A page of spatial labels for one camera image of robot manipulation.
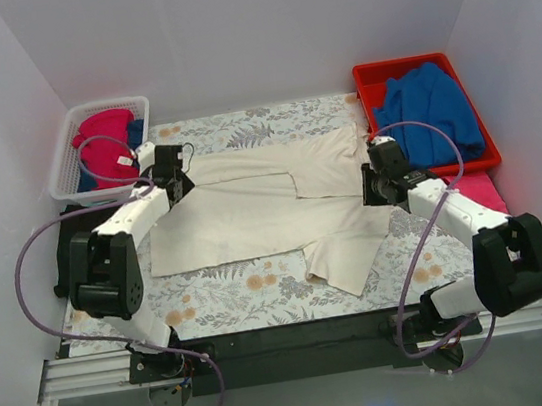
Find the cream t shirt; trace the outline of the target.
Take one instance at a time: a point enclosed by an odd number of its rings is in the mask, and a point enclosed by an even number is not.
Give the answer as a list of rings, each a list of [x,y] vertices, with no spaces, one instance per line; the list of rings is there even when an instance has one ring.
[[[150,233],[155,277],[301,250],[307,274],[365,288],[392,209],[366,206],[365,131],[350,124],[290,143],[199,156],[194,189]]]

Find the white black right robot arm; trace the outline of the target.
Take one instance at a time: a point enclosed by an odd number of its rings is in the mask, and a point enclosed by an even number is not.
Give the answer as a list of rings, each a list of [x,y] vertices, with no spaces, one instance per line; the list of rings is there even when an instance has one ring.
[[[472,252],[473,275],[431,288],[411,317],[418,331],[448,340],[486,311],[505,317],[542,299],[542,224],[511,216],[464,196],[427,169],[412,168],[387,136],[367,146],[361,168],[363,203],[396,206],[443,229]]]

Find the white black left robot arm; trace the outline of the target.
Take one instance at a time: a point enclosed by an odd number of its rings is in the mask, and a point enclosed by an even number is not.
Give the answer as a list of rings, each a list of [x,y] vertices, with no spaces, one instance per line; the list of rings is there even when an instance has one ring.
[[[139,156],[148,181],[137,182],[127,203],[69,245],[69,300],[74,309],[106,322],[127,342],[145,369],[172,379],[184,369],[179,338],[144,305],[137,247],[157,220],[193,188],[184,165],[184,146],[156,145]]]

